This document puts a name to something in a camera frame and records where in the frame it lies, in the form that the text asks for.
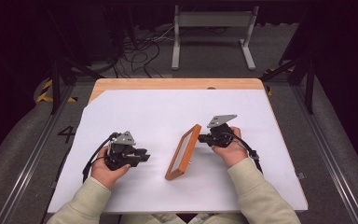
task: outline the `orange wooden picture frame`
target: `orange wooden picture frame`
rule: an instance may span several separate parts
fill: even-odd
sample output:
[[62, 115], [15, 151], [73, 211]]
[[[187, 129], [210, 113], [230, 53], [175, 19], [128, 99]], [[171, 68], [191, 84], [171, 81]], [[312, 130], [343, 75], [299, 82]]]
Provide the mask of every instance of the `orange wooden picture frame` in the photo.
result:
[[[194, 125], [190, 130], [188, 130], [181, 138], [178, 147], [176, 148], [175, 154], [172, 157], [170, 167], [167, 170], [167, 174], [165, 175], [165, 178], [167, 180], [173, 180], [176, 177], [183, 175], [187, 169], [187, 166], [191, 162], [191, 156], [193, 155], [194, 147], [196, 146], [197, 140], [199, 138], [201, 131], [201, 126], [199, 124]], [[186, 146], [182, 146], [185, 139], [189, 137], [188, 143]], [[184, 150], [182, 159], [177, 158], [181, 150]], [[175, 170], [174, 165], [176, 160], [181, 160], [179, 165]]]

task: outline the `white paper sheet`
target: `white paper sheet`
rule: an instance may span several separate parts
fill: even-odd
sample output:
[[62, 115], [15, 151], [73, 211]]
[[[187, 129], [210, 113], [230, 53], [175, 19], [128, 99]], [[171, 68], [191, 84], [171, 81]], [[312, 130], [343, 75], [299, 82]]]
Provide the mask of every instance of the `white paper sheet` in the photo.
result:
[[295, 210], [308, 204], [262, 90], [105, 91], [88, 105], [49, 213], [69, 202], [82, 185], [82, 170], [111, 133], [130, 131], [151, 157], [121, 177], [105, 207], [113, 213], [239, 211], [237, 195], [221, 158], [197, 143], [186, 173], [173, 181], [164, 176], [182, 135], [196, 123], [201, 133], [215, 115], [237, 114], [228, 125], [260, 156], [264, 176]]

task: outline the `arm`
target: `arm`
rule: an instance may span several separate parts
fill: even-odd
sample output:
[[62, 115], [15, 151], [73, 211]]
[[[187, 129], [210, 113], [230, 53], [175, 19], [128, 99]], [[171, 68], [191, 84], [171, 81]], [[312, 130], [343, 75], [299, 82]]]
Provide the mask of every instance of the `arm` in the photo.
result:
[[[107, 147], [98, 153], [98, 158], [104, 157]], [[89, 177], [77, 191], [71, 202], [65, 204], [48, 221], [56, 223], [99, 223], [100, 215], [110, 197], [110, 189], [116, 181], [130, 169], [125, 165], [118, 170], [111, 171], [104, 163], [104, 159], [94, 162]]]
[[[241, 130], [232, 127], [241, 137]], [[234, 140], [228, 147], [213, 147], [228, 167], [238, 194], [238, 203], [250, 223], [300, 223], [290, 206], [255, 168], [246, 149]]]

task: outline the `dark background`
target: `dark background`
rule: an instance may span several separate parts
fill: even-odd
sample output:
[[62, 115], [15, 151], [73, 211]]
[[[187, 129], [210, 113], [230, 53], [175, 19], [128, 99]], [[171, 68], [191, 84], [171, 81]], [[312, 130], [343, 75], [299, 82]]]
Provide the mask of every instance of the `dark background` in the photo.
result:
[[[345, 13], [335, 18], [315, 65], [316, 75], [358, 153], [358, 4], [345, 8], [341, 11]], [[34, 90], [49, 76], [56, 58], [67, 56], [87, 65], [118, 57], [123, 23], [128, 21], [122, 13], [127, 10], [133, 24], [141, 29], [153, 30], [172, 22], [172, 6], [60, 6], [46, 11], [23, 1], [0, 0], [0, 144], [34, 107]], [[304, 12], [304, 7], [261, 7], [257, 23], [300, 22]], [[295, 35], [291, 56], [302, 53], [309, 41], [307, 32], [314, 32], [312, 26], [303, 28], [306, 33]]]

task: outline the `sleeve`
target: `sleeve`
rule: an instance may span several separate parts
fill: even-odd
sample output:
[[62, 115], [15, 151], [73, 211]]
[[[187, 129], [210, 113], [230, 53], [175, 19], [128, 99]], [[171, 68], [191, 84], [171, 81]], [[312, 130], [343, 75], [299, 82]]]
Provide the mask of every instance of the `sleeve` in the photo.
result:
[[228, 173], [238, 194], [238, 203], [249, 223], [300, 223], [296, 212], [247, 158]]
[[65, 204], [48, 221], [48, 224], [58, 223], [99, 223], [109, 197], [110, 190], [96, 179], [89, 177], [77, 191], [71, 202]]

